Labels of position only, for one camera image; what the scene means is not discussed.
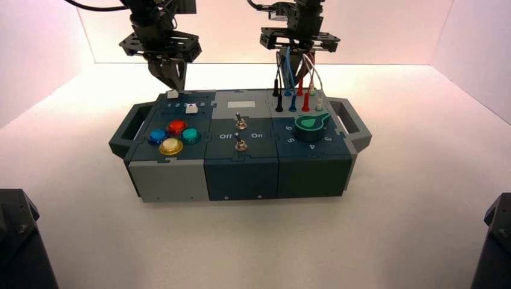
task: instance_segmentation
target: white wire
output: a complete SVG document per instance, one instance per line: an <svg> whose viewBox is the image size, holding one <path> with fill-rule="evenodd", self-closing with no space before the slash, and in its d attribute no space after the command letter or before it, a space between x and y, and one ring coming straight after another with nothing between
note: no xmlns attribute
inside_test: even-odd
<svg viewBox="0 0 511 289"><path fill-rule="evenodd" d="M312 63L312 60L306 56L306 54L302 54L302 57L305 61L307 61L311 66L312 66L312 69L314 70L314 72L316 73L316 75L318 76L318 79L319 79L319 84L321 85L321 90L323 90L323 82L321 81L321 76L319 76L319 73L318 71L316 70L316 67L315 65Z"/></svg>
<svg viewBox="0 0 511 289"><path fill-rule="evenodd" d="M314 87L314 70L312 70L307 62L307 60L305 60L305 58L302 57L302 63L305 64L305 66L307 66L307 74L309 74L310 76L310 84L309 84L309 91L311 89L313 89Z"/></svg>

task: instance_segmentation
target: yellow button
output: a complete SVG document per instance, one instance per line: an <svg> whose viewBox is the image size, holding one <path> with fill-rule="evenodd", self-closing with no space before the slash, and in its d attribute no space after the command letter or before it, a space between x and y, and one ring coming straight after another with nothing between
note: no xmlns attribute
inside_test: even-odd
<svg viewBox="0 0 511 289"><path fill-rule="evenodd" d="M160 152L164 155L176 155L183 150L183 143L177 138L167 138L160 144Z"/></svg>

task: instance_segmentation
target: white label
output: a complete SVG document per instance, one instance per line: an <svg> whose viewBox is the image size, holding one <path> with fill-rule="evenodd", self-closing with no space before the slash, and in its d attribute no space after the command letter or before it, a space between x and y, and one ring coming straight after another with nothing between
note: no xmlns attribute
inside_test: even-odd
<svg viewBox="0 0 511 289"><path fill-rule="evenodd" d="M255 101L228 101L227 108L252 108L256 107Z"/></svg>

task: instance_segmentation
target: blue wire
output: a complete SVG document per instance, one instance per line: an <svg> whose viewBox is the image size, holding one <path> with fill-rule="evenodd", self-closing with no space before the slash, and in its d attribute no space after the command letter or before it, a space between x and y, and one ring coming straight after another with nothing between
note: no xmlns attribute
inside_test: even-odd
<svg viewBox="0 0 511 289"><path fill-rule="evenodd" d="M293 85L293 98L291 99L291 106L289 107L289 111L295 112L296 111L295 77L291 71L291 61L289 60L290 55L291 55L291 47L288 46L287 51L286 51L286 66L287 66L287 72L289 75L289 79L291 80L291 84Z"/></svg>
<svg viewBox="0 0 511 289"><path fill-rule="evenodd" d="M289 75L291 73L289 73L289 70L287 69L287 59L289 57L289 54L287 54L286 52L286 61L284 63L284 80L286 82L286 92L284 92L284 95L285 96L291 96L291 90L290 90L290 87L291 87L291 81L289 80Z"/></svg>

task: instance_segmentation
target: white wall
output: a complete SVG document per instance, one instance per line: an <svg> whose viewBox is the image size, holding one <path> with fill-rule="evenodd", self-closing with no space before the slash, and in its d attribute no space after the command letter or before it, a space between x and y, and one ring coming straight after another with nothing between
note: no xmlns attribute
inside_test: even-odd
<svg viewBox="0 0 511 289"><path fill-rule="evenodd" d="M61 0L2 1L0 39L0 128L93 63L77 10Z"/></svg>
<svg viewBox="0 0 511 289"><path fill-rule="evenodd" d="M455 0L433 66L511 123L511 1Z"/></svg>
<svg viewBox="0 0 511 289"><path fill-rule="evenodd" d="M198 14L178 15L178 30L200 36L199 63L273 63L274 53L259 44L261 26L281 26L246 0L196 0ZM342 39L321 63L430 64L453 0L327 0L323 31ZM259 0L271 4L276 0ZM118 5L117 0L88 0ZM95 59L100 63L142 62L127 57L118 43L130 32L129 11L80 10Z"/></svg>

